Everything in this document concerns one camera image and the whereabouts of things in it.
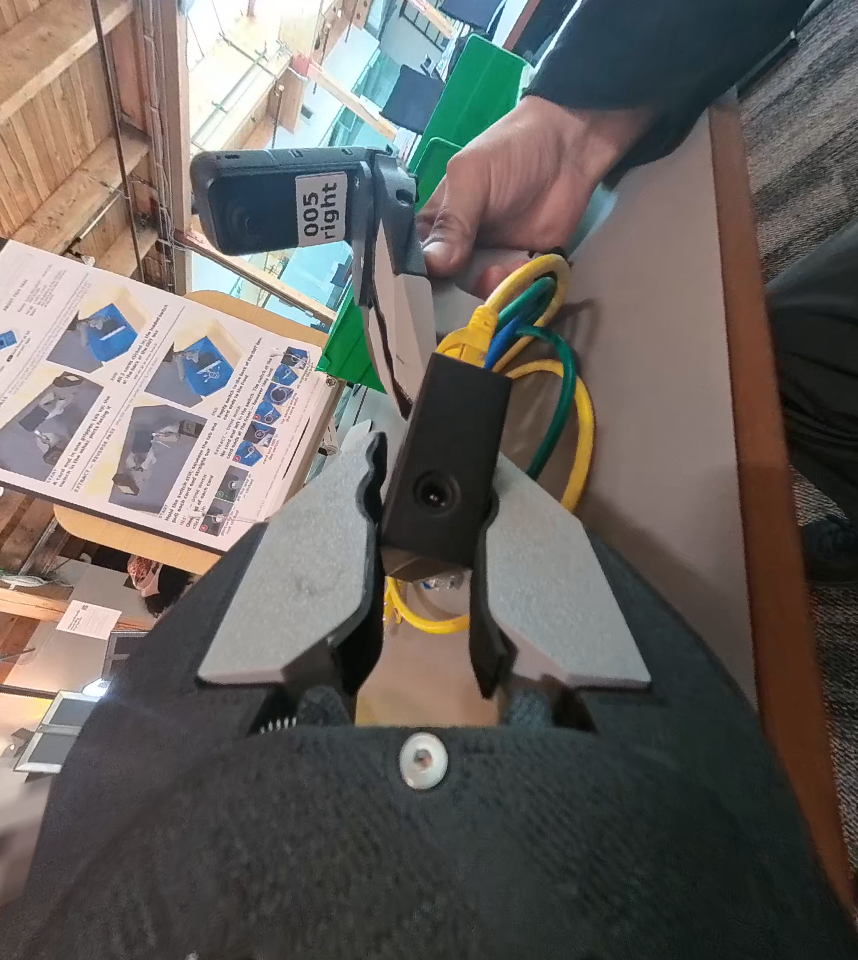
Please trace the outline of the person's right forearm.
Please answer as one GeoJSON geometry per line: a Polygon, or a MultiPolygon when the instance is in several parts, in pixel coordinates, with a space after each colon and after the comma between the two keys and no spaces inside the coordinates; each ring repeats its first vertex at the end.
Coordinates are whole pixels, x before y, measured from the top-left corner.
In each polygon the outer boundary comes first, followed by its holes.
{"type": "Polygon", "coordinates": [[[526,91],[575,111],[648,111],[615,173],[658,161],[785,40],[805,1],[580,2],[526,91]]]}

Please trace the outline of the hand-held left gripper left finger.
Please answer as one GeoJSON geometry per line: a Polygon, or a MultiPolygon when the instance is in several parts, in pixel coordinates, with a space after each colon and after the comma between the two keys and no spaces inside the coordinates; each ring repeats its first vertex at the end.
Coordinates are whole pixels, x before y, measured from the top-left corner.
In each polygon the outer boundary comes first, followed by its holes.
{"type": "Polygon", "coordinates": [[[201,681],[358,694],[383,649],[386,474],[386,435],[354,438],[258,531],[201,681]]]}

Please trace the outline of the person's leg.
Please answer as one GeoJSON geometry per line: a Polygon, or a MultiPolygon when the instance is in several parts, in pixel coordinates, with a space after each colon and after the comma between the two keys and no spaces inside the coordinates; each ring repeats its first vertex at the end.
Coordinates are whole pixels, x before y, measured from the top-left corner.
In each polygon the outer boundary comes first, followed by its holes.
{"type": "Polygon", "coordinates": [[[858,582],[858,219],[780,272],[767,307],[791,463],[841,509],[801,528],[806,571],[858,582]]]}

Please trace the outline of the grey panel on stand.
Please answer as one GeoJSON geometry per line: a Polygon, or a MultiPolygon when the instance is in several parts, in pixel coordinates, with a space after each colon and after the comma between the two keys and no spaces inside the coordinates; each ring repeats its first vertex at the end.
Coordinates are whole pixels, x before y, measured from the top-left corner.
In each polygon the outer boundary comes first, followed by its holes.
{"type": "Polygon", "coordinates": [[[19,754],[13,771],[27,775],[60,773],[100,696],[60,690],[19,754]]]}

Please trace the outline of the printed instruction sheet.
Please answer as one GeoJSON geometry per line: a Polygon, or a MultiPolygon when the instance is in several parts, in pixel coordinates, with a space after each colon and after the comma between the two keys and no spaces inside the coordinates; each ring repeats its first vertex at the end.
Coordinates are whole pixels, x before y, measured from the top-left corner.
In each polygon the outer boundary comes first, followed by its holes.
{"type": "Polygon", "coordinates": [[[0,237],[0,486],[103,515],[89,477],[194,306],[0,237]]]}

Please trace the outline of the small white card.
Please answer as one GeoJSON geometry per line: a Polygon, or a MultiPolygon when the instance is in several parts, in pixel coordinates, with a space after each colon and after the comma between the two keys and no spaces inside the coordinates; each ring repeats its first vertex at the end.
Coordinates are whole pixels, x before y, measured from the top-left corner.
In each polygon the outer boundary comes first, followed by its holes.
{"type": "Polygon", "coordinates": [[[110,635],[119,627],[122,618],[123,612],[119,609],[72,600],[54,628],[66,634],[108,641],[110,635]]]}

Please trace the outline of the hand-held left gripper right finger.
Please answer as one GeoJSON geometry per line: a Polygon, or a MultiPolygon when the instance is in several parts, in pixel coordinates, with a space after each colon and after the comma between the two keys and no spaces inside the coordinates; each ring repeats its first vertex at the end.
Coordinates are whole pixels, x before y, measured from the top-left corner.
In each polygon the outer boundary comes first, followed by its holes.
{"type": "Polygon", "coordinates": [[[470,661],[485,699],[651,683],[585,528],[502,454],[472,568],[470,661]]]}

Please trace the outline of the person's right hand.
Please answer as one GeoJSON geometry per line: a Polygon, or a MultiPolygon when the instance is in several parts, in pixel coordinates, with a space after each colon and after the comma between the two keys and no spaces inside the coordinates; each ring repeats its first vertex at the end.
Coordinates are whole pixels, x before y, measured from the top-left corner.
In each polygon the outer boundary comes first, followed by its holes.
{"type": "Polygon", "coordinates": [[[644,107],[574,110],[525,97],[448,161],[419,212],[429,275],[453,278],[479,250],[561,248],[595,189],[650,125],[644,107]]]}

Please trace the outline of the black network switch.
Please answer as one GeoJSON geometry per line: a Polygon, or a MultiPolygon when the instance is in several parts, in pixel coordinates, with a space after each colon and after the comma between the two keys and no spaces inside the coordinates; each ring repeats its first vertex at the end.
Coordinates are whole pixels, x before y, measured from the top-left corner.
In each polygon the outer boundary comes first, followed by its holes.
{"type": "Polygon", "coordinates": [[[492,506],[510,385],[434,353],[387,482],[380,547],[387,576],[416,582],[470,570],[492,506]]]}

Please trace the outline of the green plastic bin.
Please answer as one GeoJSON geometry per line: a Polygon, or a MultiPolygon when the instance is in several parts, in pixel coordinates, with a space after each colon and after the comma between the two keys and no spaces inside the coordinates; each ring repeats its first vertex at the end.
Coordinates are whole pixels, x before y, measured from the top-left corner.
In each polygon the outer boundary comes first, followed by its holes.
{"type": "MultiPolygon", "coordinates": [[[[409,163],[418,180],[418,210],[440,184],[449,160],[516,106],[532,72],[520,56],[479,35],[469,38],[409,163]]],[[[317,368],[332,378],[383,390],[351,293],[342,299],[317,368]]]]}

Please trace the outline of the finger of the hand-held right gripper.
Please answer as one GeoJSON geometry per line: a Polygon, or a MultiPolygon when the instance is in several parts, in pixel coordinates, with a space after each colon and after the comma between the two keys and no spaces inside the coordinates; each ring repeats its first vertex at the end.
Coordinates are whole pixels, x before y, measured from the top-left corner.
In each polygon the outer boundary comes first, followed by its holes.
{"type": "Polygon", "coordinates": [[[395,298],[385,308],[361,301],[367,348],[378,378],[401,418],[411,416],[411,306],[395,298]]]}
{"type": "Polygon", "coordinates": [[[412,231],[378,225],[371,287],[373,363],[395,409],[410,411],[436,345],[433,289],[412,231]]]}

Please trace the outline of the wooden display board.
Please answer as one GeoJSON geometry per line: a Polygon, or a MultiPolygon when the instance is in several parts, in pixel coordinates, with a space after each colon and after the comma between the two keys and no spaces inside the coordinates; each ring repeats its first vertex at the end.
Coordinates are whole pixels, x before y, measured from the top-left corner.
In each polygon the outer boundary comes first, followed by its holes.
{"type": "Polygon", "coordinates": [[[160,362],[86,489],[57,506],[72,537],[202,574],[304,486],[344,383],[317,370],[327,337],[219,292],[187,296],[160,362]]]}

